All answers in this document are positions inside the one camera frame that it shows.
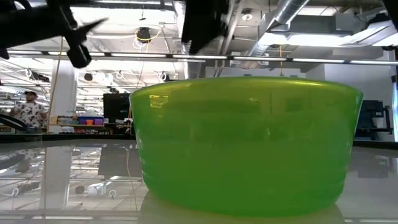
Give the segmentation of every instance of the ceiling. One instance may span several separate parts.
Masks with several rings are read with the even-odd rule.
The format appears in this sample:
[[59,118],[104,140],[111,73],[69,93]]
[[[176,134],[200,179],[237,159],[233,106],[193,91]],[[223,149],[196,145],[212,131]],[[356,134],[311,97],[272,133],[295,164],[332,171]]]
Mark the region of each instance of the ceiling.
[[[249,50],[258,38],[257,27],[260,24],[262,15],[276,8],[278,0],[246,0],[243,8],[251,9],[252,19],[244,21],[238,18],[237,26],[234,30],[234,39],[231,41],[227,54],[231,52],[245,52]],[[38,5],[39,2],[34,1],[32,5]],[[320,15],[332,16],[337,10],[340,12],[349,12],[352,9],[360,9],[368,11],[379,7],[380,2],[377,0],[362,1],[339,1],[339,0],[311,0],[309,4],[302,9],[301,15]],[[73,7],[72,11],[80,25],[97,19],[108,18],[101,26],[89,34],[86,46],[90,52],[147,52],[147,53],[163,53],[163,54],[180,54],[182,46],[180,37],[178,36],[178,27],[176,15],[174,11],[153,10],[153,9],[132,9],[133,7],[115,8],[106,5],[106,8],[98,7]],[[135,33],[140,27],[149,27],[152,37],[148,45],[139,45],[136,41]],[[219,39],[214,40],[205,49],[203,54],[214,54],[218,46]],[[34,42],[27,45],[14,47],[14,50],[46,50],[59,52],[61,38],[56,37],[48,40]],[[68,45],[63,43],[62,51],[67,51]],[[353,49],[334,49],[331,47],[306,47],[282,45],[278,48],[269,47],[267,54],[270,56],[283,57],[308,57],[308,58],[366,58],[375,59],[378,54],[364,54],[364,52],[380,52],[376,47],[362,47]],[[214,62],[208,62],[208,66],[212,66]],[[149,86],[162,82],[162,73],[167,73],[172,79],[184,79],[184,62],[140,62],[140,61],[107,61],[94,60],[85,69],[81,70],[80,83],[85,85],[106,85],[101,82],[84,81],[85,73],[105,73],[112,74],[113,82],[120,86]],[[302,72],[307,71],[313,65],[307,63],[285,63],[281,65],[279,62],[270,63],[269,68],[299,68]],[[8,61],[0,61],[0,79],[3,83],[14,84],[32,84],[42,83],[29,79],[26,75],[26,69],[29,68],[49,78],[52,76],[53,60],[45,58],[11,58]],[[50,88],[39,87],[20,87],[17,90],[35,90],[42,93],[43,99],[48,97],[46,92]],[[1,96],[15,95],[9,88],[2,88]],[[107,93],[107,88],[89,90],[79,90],[78,96],[83,95],[101,95]],[[11,104],[12,101],[2,101],[2,104]]]

